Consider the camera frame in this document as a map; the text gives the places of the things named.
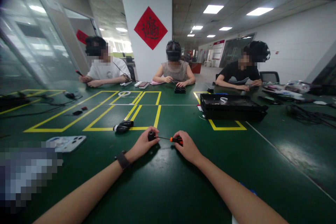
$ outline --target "white pillar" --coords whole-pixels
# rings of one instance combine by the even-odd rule
[[[172,40],[173,31],[172,0],[122,0],[122,2],[138,79],[139,81],[151,81],[160,64],[167,61],[166,46],[168,41]],[[134,31],[135,26],[148,6],[168,31],[154,50]]]

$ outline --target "green workbench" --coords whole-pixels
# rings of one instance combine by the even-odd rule
[[[155,125],[162,137],[171,137],[178,130],[188,132],[204,156],[256,191],[289,223],[336,223],[335,130],[297,122],[286,115],[285,106],[269,106],[261,122],[210,123],[196,106],[199,95],[209,87],[216,93],[240,94],[238,90],[205,83],[188,86],[186,94],[175,94],[173,84],[150,85],[144,90],[133,85],[92,89],[70,81],[49,85],[48,90],[23,91],[52,95],[56,103],[68,101],[62,90],[80,93],[83,98],[50,113],[1,120],[1,134],[10,135],[1,139],[2,147],[33,145],[55,136],[85,135],[87,139],[74,152],[63,154],[63,166],[47,181],[42,193],[34,194],[27,206],[13,216],[14,221],[33,222],[108,166],[116,154],[129,150],[146,127]],[[118,98],[121,90],[133,92]],[[265,105],[257,98],[265,95],[261,90],[247,94]],[[321,100],[332,102],[330,97]],[[84,114],[65,116],[84,106],[88,108]],[[336,110],[329,107],[303,106],[336,116]],[[47,109],[49,105],[36,101],[1,112],[0,116]],[[133,119],[135,128],[116,135],[112,127],[125,118]],[[206,177],[171,142],[162,139],[122,174],[85,222],[231,223],[231,218]]]

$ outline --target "white t-shirt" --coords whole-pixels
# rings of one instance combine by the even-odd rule
[[[98,59],[95,59],[87,75],[92,79],[97,80],[118,78],[124,73],[127,74],[129,78],[131,78],[126,63],[119,58],[113,58],[113,62],[111,63],[104,63]]]

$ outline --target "black tray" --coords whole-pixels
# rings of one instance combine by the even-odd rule
[[[201,107],[206,119],[261,121],[268,106],[260,106],[249,96],[201,94]]]

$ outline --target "red sign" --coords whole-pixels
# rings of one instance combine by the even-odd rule
[[[85,39],[88,37],[88,35],[86,35],[84,32],[82,32],[81,30],[78,30],[76,33],[76,37],[78,38],[80,42],[82,42],[83,44],[86,44]]]
[[[221,40],[221,41],[215,42],[214,45],[216,45],[216,44],[222,44],[224,42],[225,42],[225,40]]]
[[[152,50],[168,32],[149,6],[136,24],[134,31]]]

